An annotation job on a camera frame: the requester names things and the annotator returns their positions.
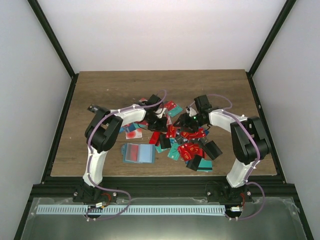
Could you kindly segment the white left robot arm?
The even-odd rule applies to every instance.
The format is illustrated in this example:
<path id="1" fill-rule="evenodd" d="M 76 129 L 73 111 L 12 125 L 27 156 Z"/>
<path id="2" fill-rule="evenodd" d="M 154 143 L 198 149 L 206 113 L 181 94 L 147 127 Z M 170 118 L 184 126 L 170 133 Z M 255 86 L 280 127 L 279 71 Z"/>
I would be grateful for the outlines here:
<path id="1" fill-rule="evenodd" d="M 147 122 L 151 132 L 167 131 L 167 118 L 161 115 L 164 111 L 165 97 L 151 95 L 148 100 L 139 101 L 119 109 L 107 109 L 90 105 L 88 111 L 94 117 L 85 130 L 88 150 L 85 173 L 82 177 L 83 197 L 97 202 L 102 196 L 100 183 L 103 180 L 103 167 L 108 151 L 114 146 L 120 129 L 124 126 Z"/>

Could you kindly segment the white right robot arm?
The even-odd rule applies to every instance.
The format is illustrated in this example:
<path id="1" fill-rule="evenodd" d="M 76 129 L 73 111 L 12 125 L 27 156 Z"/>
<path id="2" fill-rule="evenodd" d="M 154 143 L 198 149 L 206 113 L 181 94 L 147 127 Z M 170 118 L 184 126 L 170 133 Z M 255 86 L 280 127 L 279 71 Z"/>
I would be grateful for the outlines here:
<path id="1" fill-rule="evenodd" d="M 258 116 L 230 113 L 228 107 L 213 107 L 207 95 L 194 99 L 195 108 L 186 106 L 185 113 L 174 122 L 182 132 L 196 133 L 199 127 L 219 127 L 231 135 L 235 161 L 226 175 L 227 185 L 220 187 L 223 198 L 236 200 L 245 190 L 248 178 L 257 164 L 271 152 L 271 143 Z"/>

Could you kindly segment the blue leather card holder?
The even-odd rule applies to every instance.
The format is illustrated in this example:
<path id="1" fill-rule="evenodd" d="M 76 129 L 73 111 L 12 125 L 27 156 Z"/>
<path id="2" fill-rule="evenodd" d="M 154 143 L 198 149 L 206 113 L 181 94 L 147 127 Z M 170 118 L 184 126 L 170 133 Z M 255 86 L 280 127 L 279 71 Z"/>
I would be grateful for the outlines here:
<path id="1" fill-rule="evenodd" d="M 153 164 L 155 151 L 153 144 L 125 143 L 121 147 L 122 161 L 129 164 Z"/>

